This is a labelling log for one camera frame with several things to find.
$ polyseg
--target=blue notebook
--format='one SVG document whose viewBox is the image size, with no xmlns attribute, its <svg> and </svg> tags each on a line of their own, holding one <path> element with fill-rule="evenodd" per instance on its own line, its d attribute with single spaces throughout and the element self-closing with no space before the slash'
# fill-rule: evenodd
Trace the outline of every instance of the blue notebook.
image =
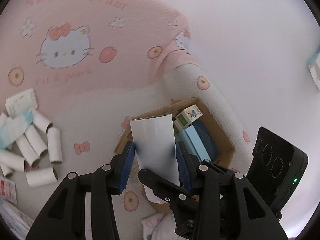
<svg viewBox="0 0 320 240">
<path fill-rule="evenodd" d="M 188 135 L 191 143 L 193 144 L 194 149 L 196 150 L 196 153 L 200 157 L 201 161 L 204 159 L 211 160 L 209 157 L 207 150 L 205 149 L 195 127 L 193 125 L 189 126 L 184 130 L 186 134 Z"/>
<path fill-rule="evenodd" d="M 192 125 L 195 127 L 205 149 L 207 150 L 210 159 L 214 161 L 218 157 L 219 151 L 215 141 L 210 135 L 210 132 L 208 131 L 204 123 L 199 119 L 195 120 Z"/>
<path fill-rule="evenodd" d="M 186 146 L 186 149 L 189 154 L 193 154 L 198 157 L 198 159 L 201 161 L 199 155 L 196 152 L 196 149 L 193 147 L 193 144 L 189 138 L 189 136 L 186 133 L 186 130 L 182 130 L 177 136 L 176 136 L 176 142 L 183 141 L 184 145 Z"/>
</svg>

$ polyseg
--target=pink bow print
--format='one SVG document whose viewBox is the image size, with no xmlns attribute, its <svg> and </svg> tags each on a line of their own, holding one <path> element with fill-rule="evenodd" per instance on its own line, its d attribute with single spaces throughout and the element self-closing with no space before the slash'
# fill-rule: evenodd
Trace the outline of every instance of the pink bow print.
<svg viewBox="0 0 320 240">
<path fill-rule="evenodd" d="M 90 150 L 90 143 L 85 141 L 83 144 L 75 143 L 75 152 L 80 155 L 83 152 L 88 152 Z"/>
<path fill-rule="evenodd" d="M 70 23 L 65 23 L 61 27 L 54 27 L 49 31 L 50 40 L 56 41 L 61 36 L 65 37 L 70 33 L 70 31 L 71 31 Z"/>
</svg>

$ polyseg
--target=hello kitty face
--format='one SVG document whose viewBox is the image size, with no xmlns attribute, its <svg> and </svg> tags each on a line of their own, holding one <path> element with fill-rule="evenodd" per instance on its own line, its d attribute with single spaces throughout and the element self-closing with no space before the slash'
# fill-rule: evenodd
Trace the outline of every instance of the hello kitty face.
<svg viewBox="0 0 320 240">
<path fill-rule="evenodd" d="M 51 27 L 47 32 L 47 38 L 41 45 L 40 60 L 49 68 L 64 68 L 73 66 L 90 54 L 91 41 L 89 26 L 82 26 L 76 30 L 71 29 L 69 23 L 61 27 Z"/>
<path fill-rule="evenodd" d="M 190 44 L 190 33 L 188 31 L 181 32 L 175 37 L 175 41 L 178 47 L 188 49 Z"/>
</svg>

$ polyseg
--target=cardboard piece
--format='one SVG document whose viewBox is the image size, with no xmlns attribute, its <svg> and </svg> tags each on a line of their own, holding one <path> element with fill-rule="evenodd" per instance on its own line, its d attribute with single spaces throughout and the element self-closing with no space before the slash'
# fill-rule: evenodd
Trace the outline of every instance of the cardboard piece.
<svg viewBox="0 0 320 240">
<path fill-rule="evenodd" d="M 215 141 L 218 151 L 220 153 L 218 158 L 215 160 L 215 163 L 222 167 L 228 168 L 235 154 L 235 148 L 232 145 L 231 141 L 228 139 L 228 137 L 225 135 L 224 131 L 219 126 L 217 121 L 211 115 L 207 106 L 199 98 L 192 98 L 186 101 L 175 103 L 170 106 L 165 106 L 160 109 L 139 115 L 134 119 L 148 118 L 165 114 L 172 114 L 172 117 L 174 118 L 175 116 L 177 116 L 177 114 L 181 113 L 183 109 L 194 104 L 196 104 L 202 112 L 203 115 L 199 118 L 199 120 L 201 120 L 205 124 L 206 128 L 210 132 L 212 139 Z M 127 141 L 133 141 L 130 125 L 124 131 L 122 137 L 120 138 L 116 146 L 116 154 L 122 153 L 122 150 L 124 149 L 124 146 L 127 143 Z M 158 212 L 167 214 L 172 213 L 168 203 L 149 203 Z"/>
</svg>

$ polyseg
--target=paper towel roll tube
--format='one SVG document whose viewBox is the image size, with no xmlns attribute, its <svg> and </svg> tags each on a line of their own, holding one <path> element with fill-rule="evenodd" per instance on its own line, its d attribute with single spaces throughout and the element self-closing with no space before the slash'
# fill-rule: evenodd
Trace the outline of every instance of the paper towel roll tube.
<svg viewBox="0 0 320 240">
<path fill-rule="evenodd" d="M 55 127 L 48 129 L 48 150 L 50 163 L 62 163 L 60 131 Z"/>
<path fill-rule="evenodd" d="M 0 114 L 0 127 L 4 126 L 7 122 L 7 115 L 5 113 Z"/>
<path fill-rule="evenodd" d="M 5 113 L 1 113 L 0 114 L 0 127 L 2 127 L 2 126 L 4 126 L 5 124 L 6 124 L 6 122 L 7 122 L 7 118 L 8 118 L 8 116 L 5 114 Z M 12 144 L 10 144 L 8 147 L 7 147 L 7 149 L 9 150 L 9 151 L 12 151 Z"/>
<path fill-rule="evenodd" d="M 25 135 L 38 157 L 42 157 L 48 152 L 47 145 L 44 143 L 33 124 L 28 127 Z"/>
<path fill-rule="evenodd" d="M 30 187 L 40 187 L 58 181 L 58 176 L 53 167 L 43 170 L 27 172 L 27 182 Z"/>
<path fill-rule="evenodd" d="M 3 163 L 0 163 L 0 168 L 5 178 L 10 177 L 13 174 L 13 170 Z"/>
<path fill-rule="evenodd" d="M 47 133 L 48 129 L 52 127 L 52 122 L 35 109 L 32 110 L 32 113 L 33 124 L 42 132 Z"/>
<path fill-rule="evenodd" d="M 31 147 L 30 143 L 28 142 L 26 136 L 23 134 L 16 140 L 16 143 L 23 155 L 23 157 L 26 159 L 27 163 L 30 165 L 30 167 L 34 167 L 39 163 L 39 156 L 36 154 L 36 152 Z"/>
<path fill-rule="evenodd" d="M 24 158 L 12 152 L 0 150 L 0 163 L 10 167 L 14 171 L 24 172 Z"/>
</svg>

